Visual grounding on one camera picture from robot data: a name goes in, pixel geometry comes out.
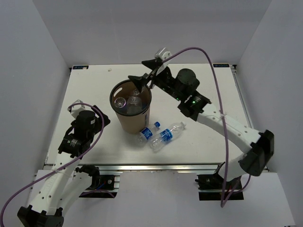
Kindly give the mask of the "clear bottle green blue label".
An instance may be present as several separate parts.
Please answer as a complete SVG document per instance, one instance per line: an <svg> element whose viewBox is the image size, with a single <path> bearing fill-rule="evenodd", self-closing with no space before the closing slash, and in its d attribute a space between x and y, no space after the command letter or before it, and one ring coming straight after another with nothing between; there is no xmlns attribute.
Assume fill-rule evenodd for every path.
<svg viewBox="0 0 303 227"><path fill-rule="evenodd" d="M137 114L142 110L142 99L138 96L130 96L126 103L126 113L129 115Z"/></svg>

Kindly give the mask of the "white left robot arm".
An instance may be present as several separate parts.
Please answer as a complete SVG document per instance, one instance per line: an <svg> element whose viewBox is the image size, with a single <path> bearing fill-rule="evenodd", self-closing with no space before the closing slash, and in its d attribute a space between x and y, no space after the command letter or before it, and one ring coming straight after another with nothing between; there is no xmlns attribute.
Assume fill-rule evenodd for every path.
<svg viewBox="0 0 303 227"><path fill-rule="evenodd" d="M43 181L38 194L27 207L21 207L17 217L25 227L61 227L64 215L77 198L88 188L99 186L99 168L79 167L86 154L100 139L103 129L110 124L107 115L93 105L73 103L68 111L74 118L59 147L51 172Z"/></svg>

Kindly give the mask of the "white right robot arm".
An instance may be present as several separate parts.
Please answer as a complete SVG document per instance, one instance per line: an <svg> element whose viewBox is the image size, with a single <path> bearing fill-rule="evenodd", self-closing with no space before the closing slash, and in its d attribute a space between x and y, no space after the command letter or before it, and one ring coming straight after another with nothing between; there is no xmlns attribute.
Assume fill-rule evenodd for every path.
<svg viewBox="0 0 303 227"><path fill-rule="evenodd" d="M261 175L274 154L274 134L271 131L259 132L217 110L197 91L200 82L192 70L181 69L173 77L167 64L160 64L158 60L142 61L142 64L151 69L149 74L128 77L139 91L148 83L159 87L180 102L178 109L184 116L215 130L241 150L240 156L226 160L216 169L214 184L218 188L226 188L231 180L244 174Z"/></svg>

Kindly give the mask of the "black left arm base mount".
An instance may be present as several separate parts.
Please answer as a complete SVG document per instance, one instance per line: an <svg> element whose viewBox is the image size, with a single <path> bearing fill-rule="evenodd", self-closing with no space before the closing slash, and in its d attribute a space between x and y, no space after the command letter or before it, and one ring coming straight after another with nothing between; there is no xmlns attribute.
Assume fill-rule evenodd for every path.
<svg viewBox="0 0 303 227"><path fill-rule="evenodd" d="M93 165L83 165L75 168L74 179L77 173L89 175L91 185L84 190L80 198L115 198L120 183L119 173L107 173L100 171L99 167Z"/></svg>

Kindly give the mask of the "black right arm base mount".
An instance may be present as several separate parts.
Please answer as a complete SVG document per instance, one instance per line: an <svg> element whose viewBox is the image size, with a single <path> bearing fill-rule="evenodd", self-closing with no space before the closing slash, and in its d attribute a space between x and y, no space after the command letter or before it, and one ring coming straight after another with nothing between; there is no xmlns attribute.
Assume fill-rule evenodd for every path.
<svg viewBox="0 0 303 227"><path fill-rule="evenodd" d="M197 171L195 183L198 187L198 195L200 201L220 201L223 188L223 179L214 176L218 165L201 165L201 169ZM241 181L237 178L226 183L224 191L224 199L234 189L232 195L229 197L230 201L244 200Z"/></svg>

